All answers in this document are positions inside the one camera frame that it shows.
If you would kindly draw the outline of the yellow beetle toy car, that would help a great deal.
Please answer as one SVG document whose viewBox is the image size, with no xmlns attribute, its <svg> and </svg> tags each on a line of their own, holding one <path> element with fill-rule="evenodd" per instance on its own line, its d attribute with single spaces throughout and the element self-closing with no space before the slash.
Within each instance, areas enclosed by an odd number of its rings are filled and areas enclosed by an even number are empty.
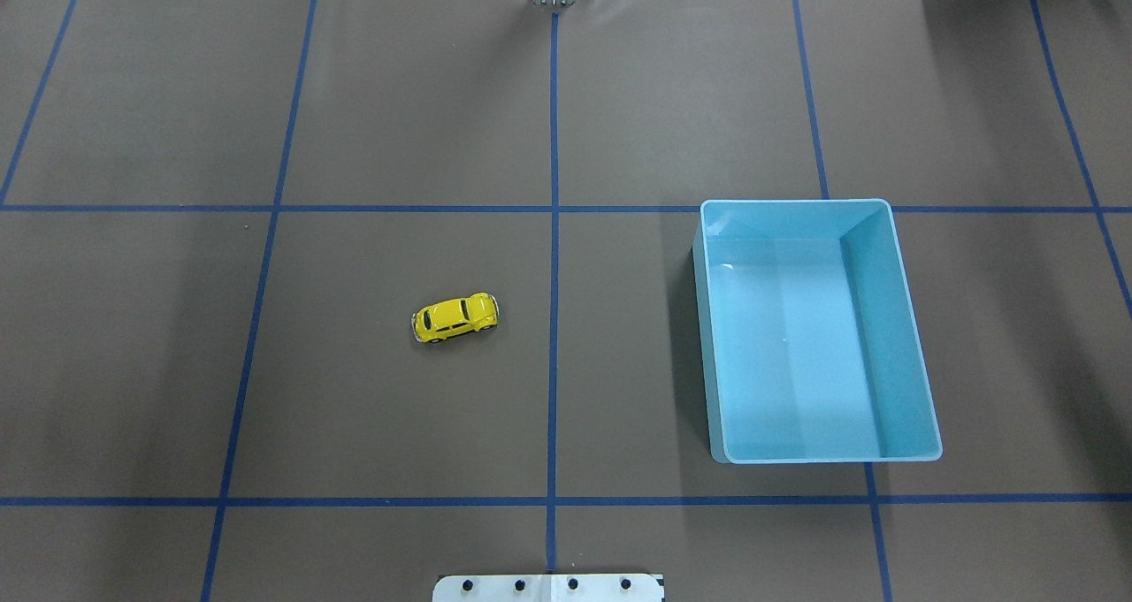
<svg viewBox="0 0 1132 602">
<path fill-rule="evenodd" d="M 417 343 L 436 344 L 465 333 L 492 332 L 498 322 L 499 303 L 496 296 L 478 292 L 418 309 L 412 316 L 411 327 Z"/>
</svg>

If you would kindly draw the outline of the light blue plastic bin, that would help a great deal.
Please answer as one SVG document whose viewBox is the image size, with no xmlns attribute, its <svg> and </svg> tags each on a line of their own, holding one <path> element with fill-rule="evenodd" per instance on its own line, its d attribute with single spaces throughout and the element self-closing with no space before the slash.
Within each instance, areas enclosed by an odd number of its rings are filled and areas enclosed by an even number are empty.
<svg viewBox="0 0 1132 602">
<path fill-rule="evenodd" d="M 703 201 L 692 267 L 713 461 L 938 461 L 886 200 Z"/>
</svg>

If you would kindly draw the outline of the brown paper table mat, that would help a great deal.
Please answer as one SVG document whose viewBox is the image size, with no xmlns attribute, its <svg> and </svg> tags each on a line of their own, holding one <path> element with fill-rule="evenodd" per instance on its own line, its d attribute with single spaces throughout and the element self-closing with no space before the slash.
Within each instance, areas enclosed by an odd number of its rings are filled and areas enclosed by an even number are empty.
<svg viewBox="0 0 1132 602">
<path fill-rule="evenodd" d="M 700 204 L 834 198 L 942 456 L 720 464 Z M 1127 1 L 3 0 L 5 601 L 611 570 L 1127 601 Z"/>
</svg>

